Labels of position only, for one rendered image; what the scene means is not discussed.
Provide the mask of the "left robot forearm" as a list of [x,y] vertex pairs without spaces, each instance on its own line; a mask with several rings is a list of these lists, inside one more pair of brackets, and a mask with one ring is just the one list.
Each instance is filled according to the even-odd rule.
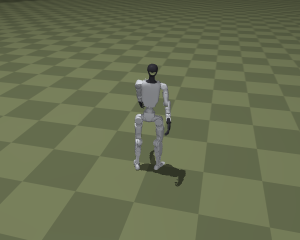
[[142,96],[138,96],[138,95],[137,95],[137,92],[136,92],[136,96],[137,96],[138,102],[141,102],[141,103],[142,103]]

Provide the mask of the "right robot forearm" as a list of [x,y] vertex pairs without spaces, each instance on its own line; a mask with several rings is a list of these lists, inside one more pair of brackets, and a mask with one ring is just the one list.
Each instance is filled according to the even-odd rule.
[[170,118],[170,122],[171,122],[171,101],[168,101],[168,107],[165,107],[165,117],[166,117],[166,121],[167,118]]

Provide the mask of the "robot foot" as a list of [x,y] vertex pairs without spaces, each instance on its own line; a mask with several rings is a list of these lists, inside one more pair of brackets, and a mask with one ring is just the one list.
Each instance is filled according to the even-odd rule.
[[160,167],[162,167],[163,165],[165,164],[165,162],[164,161],[161,161],[160,162],[160,165],[158,165],[158,164],[155,164],[155,166],[154,166],[154,170],[158,170]]
[[134,164],[136,170],[139,170],[139,169],[140,169],[140,162],[139,162],[139,164],[138,164],[138,162],[137,162],[137,164],[136,164],[136,160],[134,160],[134,161],[133,161],[133,164]]

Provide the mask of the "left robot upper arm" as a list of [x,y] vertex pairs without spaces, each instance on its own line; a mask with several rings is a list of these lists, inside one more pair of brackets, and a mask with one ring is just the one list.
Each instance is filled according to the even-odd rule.
[[142,96],[142,83],[143,83],[143,80],[140,80],[140,79],[138,79],[135,83],[135,89],[136,89],[138,97]]

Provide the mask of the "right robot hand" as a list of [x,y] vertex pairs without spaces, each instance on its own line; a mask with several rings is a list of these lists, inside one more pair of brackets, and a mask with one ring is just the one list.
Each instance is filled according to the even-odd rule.
[[167,132],[165,132],[165,136],[169,134],[169,131],[170,131],[170,128],[171,128],[171,122],[170,122],[169,117],[166,119],[166,123],[167,123]]

